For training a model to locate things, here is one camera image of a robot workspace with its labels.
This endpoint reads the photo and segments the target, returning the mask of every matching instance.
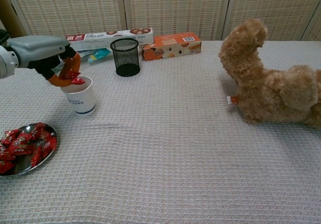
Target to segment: white paper cup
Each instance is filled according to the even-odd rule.
[[[71,84],[61,87],[61,90],[69,100],[73,110],[80,116],[88,116],[95,112],[95,98],[92,90],[92,79],[89,77],[79,77],[84,80],[82,85]]]

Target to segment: orange box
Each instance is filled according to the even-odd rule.
[[[143,46],[144,60],[151,61],[201,52],[202,40],[194,32],[156,36],[154,43]]]

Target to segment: silver plate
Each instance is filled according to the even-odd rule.
[[[30,125],[25,125],[22,126],[21,128],[19,128],[20,133],[24,132],[24,133],[31,133],[31,131],[34,129],[34,127],[36,126],[37,123],[34,124],[30,124]],[[51,127],[50,125],[46,124],[45,126],[46,131],[50,132],[52,136],[57,138],[57,146],[58,146],[58,133],[57,131]],[[45,141],[39,139],[36,141],[29,141],[28,144],[30,145],[43,145],[45,143]],[[21,155],[21,156],[17,156],[17,158],[12,161],[13,163],[16,164],[16,166],[14,167],[14,169],[4,173],[4,174],[0,174],[0,177],[4,177],[4,176],[15,176],[15,175],[23,175],[26,174],[29,171],[32,171],[34,169],[36,169],[38,166],[40,166],[42,163],[44,163],[46,160],[48,160],[48,158],[53,154],[54,151],[51,151],[48,156],[43,159],[38,165],[31,167],[31,157],[32,155]]]

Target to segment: stuffed animal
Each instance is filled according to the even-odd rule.
[[[307,65],[286,71],[264,68],[257,49],[266,37],[264,24],[248,19],[227,36],[219,53],[238,86],[237,104],[245,121],[301,122],[321,128],[321,70]]]

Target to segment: table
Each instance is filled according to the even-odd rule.
[[[0,80],[0,131],[46,122],[58,151],[27,175],[0,179],[0,223],[321,223],[321,131],[242,120],[236,86],[202,53],[83,63],[96,112],[80,118],[34,70]],[[266,67],[321,68],[321,42],[266,42]]]

